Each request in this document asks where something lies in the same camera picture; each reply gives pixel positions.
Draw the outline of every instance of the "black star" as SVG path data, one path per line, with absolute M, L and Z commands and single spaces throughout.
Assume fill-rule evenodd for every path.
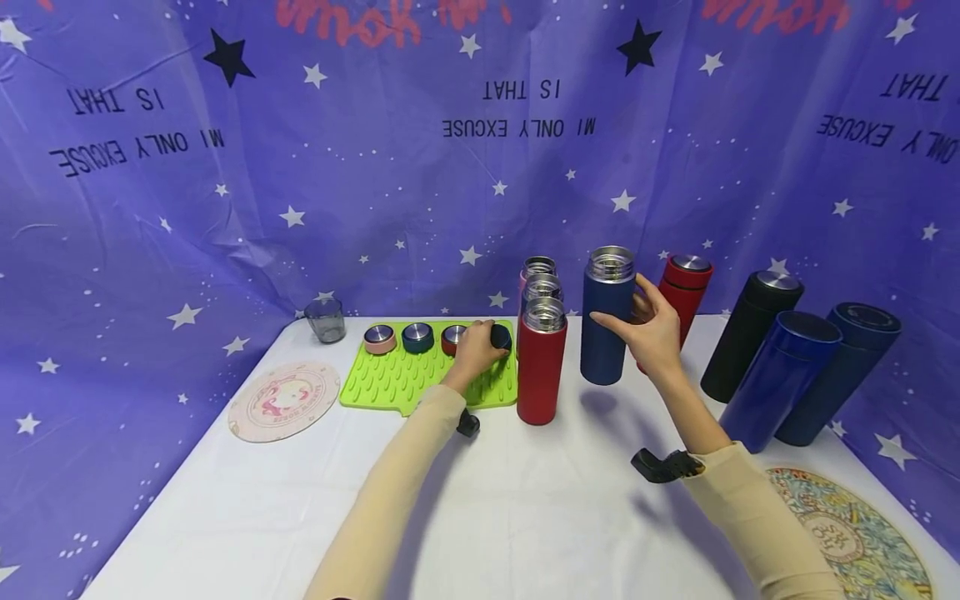
M 653 47 L 654 42 L 657 41 L 657 38 L 660 37 L 661 33 L 663 32 L 644 34 L 643 26 L 640 25 L 640 19 L 636 20 L 634 38 L 616 47 L 616 49 L 620 51 L 620 54 L 627 57 L 627 75 L 630 75 L 630 72 L 633 71 L 638 64 L 654 65 L 654 56 L 650 54 L 650 49 Z
M 227 78 L 227 85 L 233 87 L 233 81 L 237 78 L 237 75 L 256 78 L 253 71 L 243 62 L 243 45 L 246 41 L 241 39 L 228 44 L 217 32 L 212 29 L 210 32 L 213 34 L 214 50 L 206 55 L 204 60 L 220 67 L 220 70 L 224 72 L 224 77 Z

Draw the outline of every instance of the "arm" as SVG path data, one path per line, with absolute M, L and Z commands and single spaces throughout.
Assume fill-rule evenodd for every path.
M 706 470 L 684 479 L 733 547 L 763 600 L 843 600 L 813 538 L 750 453 L 733 444 L 683 371 L 655 380 L 687 450 Z
M 468 328 L 441 385 L 423 393 L 417 410 L 384 448 L 304 600 L 383 597 L 423 480 L 467 406 L 467 386 L 507 353 L 491 346 L 492 325 L 477 321 Z
M 763 600 L 843 600 L 813 538 L 740 444 L 734 444 L 686 379 L 680 319 L 644 276 L 636 284 L 634 322 L 591 313 L 630 347 L 663 397 L 687 450 L 706 470 L 684 480 L 710 521 L 726 536 Z

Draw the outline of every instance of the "green silicone drying mat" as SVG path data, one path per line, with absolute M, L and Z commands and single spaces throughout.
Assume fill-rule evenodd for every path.
M 440 383 L 453 359 L 440 348 L 440 336 L 451 325 L 469 326 L 470 321 L 428 321 L 433 328 L 433 347 L 423 354 L 410 354 L 403 349 L 400 332 L 403 327 L 414 321 L 377 323 L 392 327 L 396 339 L 396 348 L 380 356 L 374 356 L 363 348 L 357 350 L 353 367 L 347 376 L 347 382 L 340 390 L 340 403 L 351 408 L 372 408 L 374 410 L 395 410 L 409 417 L 420 395 L 432 385 Z M 510 330 L 514 339 L 514 328 L 509 321 L 497 323 Z M 493 408 L 510 406 L 516 403 L 516 360 L 513 354 L 494 364 L 487 372 L 477 377 L 465 394 L 467 408 Z

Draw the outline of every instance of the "beige sleeve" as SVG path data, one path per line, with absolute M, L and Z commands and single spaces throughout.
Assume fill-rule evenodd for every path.
M 684 480 L 733 546 L 763 600 L 844 600 L 814 539 L 742 444 L 695 455 L 707 468 Z
M 436 385 L 423 393 L 417 410 L 373 465 L 305 600 L 383 597 L 423 479 L 456 431 L 466 406 L 446 386 Z

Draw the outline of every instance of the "pink round coaster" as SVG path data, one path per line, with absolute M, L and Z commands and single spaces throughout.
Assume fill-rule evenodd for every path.
M 230 404 L 227 423 L 246 442 L 283 440 L 316 422 L 340 394 L 340 375 L 323 363 L 291 363 L 257 377 Z

